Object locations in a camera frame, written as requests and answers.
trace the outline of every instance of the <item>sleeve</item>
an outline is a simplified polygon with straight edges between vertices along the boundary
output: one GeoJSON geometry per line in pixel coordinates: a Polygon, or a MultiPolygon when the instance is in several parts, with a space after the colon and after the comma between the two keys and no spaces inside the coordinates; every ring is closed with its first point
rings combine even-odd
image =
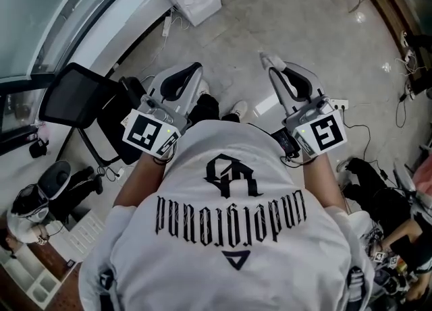
{"type": "Polygon", "coordinates": [[[111,209],[105,229],[96,246],[81,265],[78,277],[78,291],[85,311],[101,311],[99,303],[99,277],[110,265],[111,251],[129,225],[136,210],[135,206],[115,206],[111,209]]]}
{"type": "Polygon", "coordinates": [[[19,232],[19,234],[16,237],[20,242],[26,244],[36,243],[39,241],[38,236],[35,234],[33,227],[25,231],[19,232]]]}
{"type": "MultiPolygon", "coordinates": [[[[352,269],[360,269],[364,275],[364,293],[361,297],[361,307],[357,309],[364,310],[372,294],[373,279],[375,277],[374,268],[371,261],[369,260],[369,257],[366,255],[366,252],[363,250],[357,234],[355,234],[354,230],[352,229],[348,214],[336,206],[330,206],[326,208],[325,211],[336,222],[350,246],[350,272],[352,272],[352,269]]],[[[351,287],[348,287],[348,279],[349,278],[347,277],[347,285],[344,291],[344,295],[339,302],[338,310],[345,310],[349,303],[358,302],[360,299],[354,298],[353,300],[353,296],[355,297],[356,295],[355,293],[353,293],[353,289],[351,287]]]]}

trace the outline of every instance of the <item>shoe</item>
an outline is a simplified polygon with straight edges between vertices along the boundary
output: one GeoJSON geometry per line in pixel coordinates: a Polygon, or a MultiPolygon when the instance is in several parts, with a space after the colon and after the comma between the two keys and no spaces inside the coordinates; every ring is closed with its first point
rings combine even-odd
{"type": "Polygon", "coordinates": [[[246,101],[239,101],[234,105],[230,113],[238,115],[240,120],[242,120],[247,111],[248,111],[248,103],[246,101]]]}
{"type": "Polygon", "coordinates": [[[413,101],[416,98],[416,95],[412,91],[411,83],[410,82],[407,82],[405,84],[405,95],[407,97],[409,97],[411,99],[411,101],[413,101]]]}
{"type": "Polygon", "coordinates": [[[102,178],[101,177],[95,177],[95,179],[93,180],[95,186],[94,186],[94,191],[100,195],[103,192],[103,187],[102,187],[102,178]]]}
{"type": "Polygon", "coordinates": [[[400,44],[403,47],[408,48],[410,45],[406,42],[406,35],[407,33],[404,30],[400,32],[400,44]]]}
{"type": "Polygon", "coordinates": [[[196,92],[198,94],[198,97],[201,95],[207,94],[210,95],[210,86],[207,82],[204,80],[201,80],[200,85],[198,87],[198,91],[196,92]]]}
{"type": "Polygon", "coordinates": [[[336,167],[336,172],[341,173],[341,172],[346,171],[346,167],[351,162],[351,160],[352,160],[352,157],[349,157],[346,160],[343,160],[342,162],[340,162],[339,165],[337,165],[337,167],[336,167]]]}
{"type": "Polygon", "coordinates": [[[90,177],[95,172],[95,170],[93,169],[93,167],[89,166],[85,168],[83,172],[87,177],[90,177]]]}

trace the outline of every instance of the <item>white sneaker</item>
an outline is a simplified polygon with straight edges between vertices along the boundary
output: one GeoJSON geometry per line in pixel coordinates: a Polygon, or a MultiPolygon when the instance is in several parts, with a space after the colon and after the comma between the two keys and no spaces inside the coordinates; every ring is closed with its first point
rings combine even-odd
{"type": "Polygon", "coordinates": [[[351,162],[351,160],[352,160],[352,157],[349,157],[346,160],[341,161],[339,163],[339,165],[337,165],[337,167],[336,167],[336,172],[341,173],[341,172],[346,171],[346,167],[351,162]]]}
{"type": "Polygon", "coordinates": [[[240,120],[242,120],[247,111],[248,103],[242,100],[234,105],[230,113],[238,115],[240,120]]]}
{"type": "Polygon", "coordinates": [[[406,32],[403,30],[403,31],[401,31],[400,32],[400,44],[403,46],[403,47],[405,47],[405,48],[408,48],[409,47],[409,45],[408,45],[408,43],[406,42],[406,32]]]}
{"type": "Polygon", "coordinates": [[[198,94],[198,97],[201,95],[207,94],[210,95],[210,86],[207,82],[204,80],[201,80],[200,85],[198,86],[198,90],[196,91],[198,94]]]}

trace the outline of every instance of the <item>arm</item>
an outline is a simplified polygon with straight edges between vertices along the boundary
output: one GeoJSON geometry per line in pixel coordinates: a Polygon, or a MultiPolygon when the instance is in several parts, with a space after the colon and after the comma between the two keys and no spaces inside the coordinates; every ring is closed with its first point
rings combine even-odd
{"type": "Polygon", "coordinates": [[[315,161],[303,166],[304,187],[324,208],[336,206],[346,212],[346,205],[338,182],[331,169],[327,154],[317,156],[315,161]]]}
{"type": "Polygon", "coordinates": [[[139,206],[159,189],[164,172],[165,165],[156,164],[151,155],[143,153],[113,206],[139,206]]]}
{"type": "Polygon", "coordinates": [[[398,241],[405,235],[409,237],[410,242],[414,243],[420,237],[422,232],[423,231],[419,224],[415,220],[407,220],[383,240],[381,247],[383,250],[387,250],[394,242],[398,241]]]}
{"type": "Polygon", "coordinates": [[[432,273],[421,274],[418,276],[417,282],[410,287],[406,294],[406,299],[410,302],[412,300],[420,299],[426,292],[427,286],[431,280],[432,273]]]}

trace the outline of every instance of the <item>floor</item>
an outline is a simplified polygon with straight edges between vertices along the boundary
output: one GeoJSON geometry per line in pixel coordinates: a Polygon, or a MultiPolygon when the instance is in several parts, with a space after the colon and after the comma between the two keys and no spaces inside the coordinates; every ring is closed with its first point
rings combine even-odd
{"type": "MultiPolygon", "coordinates": [[[[277,53],[317,74],[331,98],[349,100],[346,123],[365,124],[371,131],[366,160],[377,159],[391,175],[395,158],[410,165],[418,157],[418,146],[429,134],[431,102],[420,95],[406,103],[405,126],[396,126],[396,105],[406,80],[404,68],[395,62],[400,54],[371,2],[366,0],[356,12],[348,13],[355,4],[356,0],[232,0],[199,27],[186,29],[187,22],[177,19],[166,42],[161,36],[161,24],[134,49],[112,78],[137,76],[143,80],[177,63],[199,61],[222,113],[238,100],[247,100],[250,111],[245,121],[276,131],[283,118],[279,105],[262,117],[257,117],[253,109],[273,94],[258,52],[277,53]]],[[[399,117],[401,123],[402,105],[399,117]]],[[[95,145],[102,156],[115,156],[96,123],[88,129],[88,135],[98,142],[95,145]]],[[[348,143],[329,155],[334,167],[350,155],[363,156],[369,139],[367,128],[347,129],[347,135],[348,143]]],[[[77,134],[65,158],[76,168],[95,166],[77,134]]],[[[113,168],[121,166],[120,162],[113,168]]],[[[104,179],[105,191],[91,195],[84,203],[104,219],[131,170],[127,168],[119,181],[104,179]]],[[[302,184],[301,169],[293,170],[293,178],[302,184]]]]}

